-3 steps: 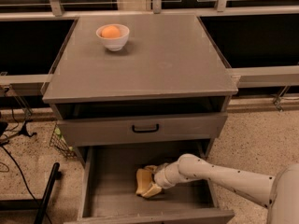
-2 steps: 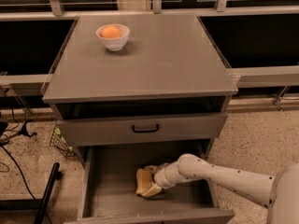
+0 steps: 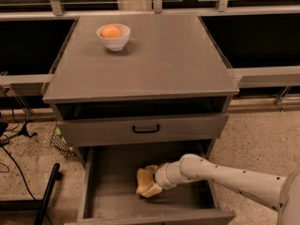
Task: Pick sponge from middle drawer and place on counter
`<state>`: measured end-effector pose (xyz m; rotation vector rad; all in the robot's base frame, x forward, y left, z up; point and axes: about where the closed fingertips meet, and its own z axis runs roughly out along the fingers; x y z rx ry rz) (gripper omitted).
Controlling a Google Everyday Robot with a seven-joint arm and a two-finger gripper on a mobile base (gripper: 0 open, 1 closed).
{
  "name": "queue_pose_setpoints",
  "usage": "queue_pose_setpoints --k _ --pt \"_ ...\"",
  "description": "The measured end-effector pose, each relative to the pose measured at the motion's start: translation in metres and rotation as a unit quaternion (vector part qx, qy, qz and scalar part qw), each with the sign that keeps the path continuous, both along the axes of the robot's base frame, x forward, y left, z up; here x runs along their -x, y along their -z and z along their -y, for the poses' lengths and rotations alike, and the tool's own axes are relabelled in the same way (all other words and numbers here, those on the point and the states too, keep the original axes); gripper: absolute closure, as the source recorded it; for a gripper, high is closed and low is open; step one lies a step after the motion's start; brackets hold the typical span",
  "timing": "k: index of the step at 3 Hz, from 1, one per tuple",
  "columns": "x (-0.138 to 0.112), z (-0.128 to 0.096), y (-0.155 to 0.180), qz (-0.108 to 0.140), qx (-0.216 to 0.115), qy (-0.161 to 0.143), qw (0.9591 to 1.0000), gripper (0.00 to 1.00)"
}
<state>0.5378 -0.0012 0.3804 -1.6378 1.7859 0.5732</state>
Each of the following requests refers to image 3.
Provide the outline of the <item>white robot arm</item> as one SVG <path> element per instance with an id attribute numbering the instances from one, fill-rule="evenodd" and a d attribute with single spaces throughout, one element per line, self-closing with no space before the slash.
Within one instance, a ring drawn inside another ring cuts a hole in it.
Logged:
<path id="1" fill-rule="evenodd" d="M 277 211 L 277 225 L 300 225 L 300 170 L 283 177 L 211 163 L 194 154 L 137 171 L 136 193 L 149 198 L 180 184 L 212 180 Z"/>

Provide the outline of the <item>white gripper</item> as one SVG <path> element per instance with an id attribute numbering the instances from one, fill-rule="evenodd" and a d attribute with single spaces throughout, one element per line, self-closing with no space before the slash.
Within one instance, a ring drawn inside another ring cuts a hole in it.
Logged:
<path id="1" fill-rule="evenodd" d="M 164 163 L 158 165 L 148 165 L 146 170 L 155 173 L 156 183 L 145 185 L 142 187 L 141 195 L 145 198 L 150 198 L 158 195 L 162 189 L 175 188 L 181 184 L 187 184 L 195 182 L 195 179 L 191 179 L 181 173 L 180 162 Z"/>

